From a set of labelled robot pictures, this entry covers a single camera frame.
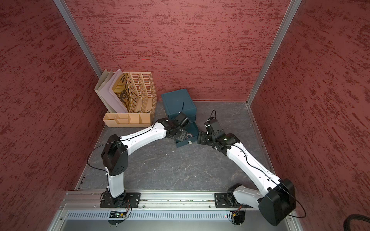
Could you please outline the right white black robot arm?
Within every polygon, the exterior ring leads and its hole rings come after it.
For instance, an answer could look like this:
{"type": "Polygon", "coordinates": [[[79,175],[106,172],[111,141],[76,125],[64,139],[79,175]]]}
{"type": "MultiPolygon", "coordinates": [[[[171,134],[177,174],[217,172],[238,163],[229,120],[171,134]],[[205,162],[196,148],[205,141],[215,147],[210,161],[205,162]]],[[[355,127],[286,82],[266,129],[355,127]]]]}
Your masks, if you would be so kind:
{"type": "Polygon", "coordinates": [[[239,204],[259,209],[265,220],[277,226],[296,209],[295,186],[267,170],[244,147],[234,134],[226,134],[218,120],[210,117],[205,122],[205,132],[200,132],[198,143],[221,152],[252,180],[257,190],[243,185],[231,188],[231,199],[239,204]]]}

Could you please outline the teal drawer cabinet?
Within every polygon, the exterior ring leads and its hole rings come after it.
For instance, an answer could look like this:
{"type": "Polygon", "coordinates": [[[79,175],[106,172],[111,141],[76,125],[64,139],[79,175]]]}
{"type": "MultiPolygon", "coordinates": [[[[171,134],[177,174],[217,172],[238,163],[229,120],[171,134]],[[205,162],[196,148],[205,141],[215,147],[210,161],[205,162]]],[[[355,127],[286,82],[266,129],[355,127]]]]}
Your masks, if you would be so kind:
{"type": "Polygon", "coordinates": [[[196,143],[198,140],[199,129],[196,125],[197,108],[191,99],[187,89],[176,90],[161,95],[166,116],[170,119],[176,119],[181,113],[186,115],[189,123],[185,130],[184,140],[180,141],[174,138],[177,148],[188,144],[196,143]]]}

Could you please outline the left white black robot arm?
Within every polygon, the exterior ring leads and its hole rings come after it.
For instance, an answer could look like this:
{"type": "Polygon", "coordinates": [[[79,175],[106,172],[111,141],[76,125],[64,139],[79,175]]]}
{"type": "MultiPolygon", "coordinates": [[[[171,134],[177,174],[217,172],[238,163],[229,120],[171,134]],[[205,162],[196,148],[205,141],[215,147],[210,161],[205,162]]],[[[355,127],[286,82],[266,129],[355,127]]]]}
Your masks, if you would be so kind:
{"type": "Polygon", "coordinates": [[[102,196],[101,206],[122,208],[129,205],[130,199],[124,187],[124,172],[129,165],[129,155],[141,147],[164,138],[183,141],[190,124],[190,119],[184,113],[179,113],[172,120],[167,117],[161,118],[153,125],[136,133],[121,137],[110,136],[101,154],[108,180],[107,191],[102,196]]]}

